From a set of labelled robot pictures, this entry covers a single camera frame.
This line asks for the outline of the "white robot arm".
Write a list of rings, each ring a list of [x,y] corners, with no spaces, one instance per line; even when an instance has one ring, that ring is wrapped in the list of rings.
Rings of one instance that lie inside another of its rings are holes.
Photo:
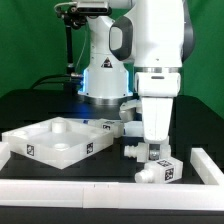
[[[98,103],[129,96],[123,64],[134,64],[134,85],[139,96],[121,105],[120,118],[128,122],[142,115],[144,141],[127,156],[157,160],[169,149],[168,131],[173,99],[181,85],[179,69],[191,54],[194,34],[186,0],[134,0],[131,10],[117,20],[89,18],[91,59],[84,70],[79,94]]]

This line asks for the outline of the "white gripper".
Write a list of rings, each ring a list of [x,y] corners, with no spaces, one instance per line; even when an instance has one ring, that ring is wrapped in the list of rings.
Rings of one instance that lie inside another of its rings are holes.
[[[150,144],[149,159],[155,161],[160,156],[159,144],[168,137],[173,99],[142,97],[141,103],[144,140]]]

